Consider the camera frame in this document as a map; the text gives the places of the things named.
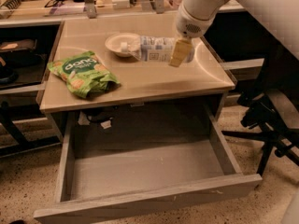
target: black office chair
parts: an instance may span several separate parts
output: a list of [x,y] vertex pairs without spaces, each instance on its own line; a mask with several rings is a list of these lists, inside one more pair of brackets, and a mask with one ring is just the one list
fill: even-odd
[[281,44],[265,57],[253,87],[241,94],[238,103],[247,106],[241,124],[260,133],[222,131],[224,135],[263,141],[257,173],[262,175],[275,148],[277,157],[288,157],[299,166],[293,148],[299,148],[299,62]]

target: plate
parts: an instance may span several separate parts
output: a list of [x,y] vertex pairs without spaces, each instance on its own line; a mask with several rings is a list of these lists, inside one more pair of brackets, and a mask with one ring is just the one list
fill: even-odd
[[[135,42],[139,43],[140,35],[131,34],[131,33],[119,33],[110,36],[106,42],[105,46],[107,49],[114,52],[116,55],[120,57],[130,57],[132,54],[126,50],[126,46],[130,46]],[[137,46],[131,51],[136,51],[138,49]]]

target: chip bag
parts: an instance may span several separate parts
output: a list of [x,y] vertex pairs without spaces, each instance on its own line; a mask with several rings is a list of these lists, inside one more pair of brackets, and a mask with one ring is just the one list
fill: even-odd
[[66,82],[72,93],[81,98],[86,98],[90,92],[108,91],[111,82],[120,84],[93,51],[48,63],[47,67]]

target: wooden drawer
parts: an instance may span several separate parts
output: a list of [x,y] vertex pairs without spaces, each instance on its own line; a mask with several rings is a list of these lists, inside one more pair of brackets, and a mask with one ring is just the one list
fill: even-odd
[[242,175],[206,97],[106,107],[112,127],[74,125],[70,114],[56,204],[41,223],[84,224],[247,195],[259,175]]

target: floor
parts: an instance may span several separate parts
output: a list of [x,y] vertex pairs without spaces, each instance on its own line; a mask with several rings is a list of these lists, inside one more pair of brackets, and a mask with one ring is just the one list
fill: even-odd
[[[219,120],[221,129],[244,130],[239,121],[245,110],[238,105],[224,107]],[[43,121],[35,125],[40,128]],[[36,127],[29,125],[23,129],[29,130],[26,134],[29,136]],[[43,129],[41,133],[50,133],[47,125]],[[8,135],[0,134],[0,143],[12,142]],[[254,174],[261,156],[261,143],[226,139],[244,174]],[[16,219],[38,223],[33,219],[34,211],[53,204],[60,154],[61,147],[53,146],[0,159],[0,223],[8,224]],[[278,224],[298,188],[299,168],[286,158],[272,155],[262,184],[247,197],[105,224]]]

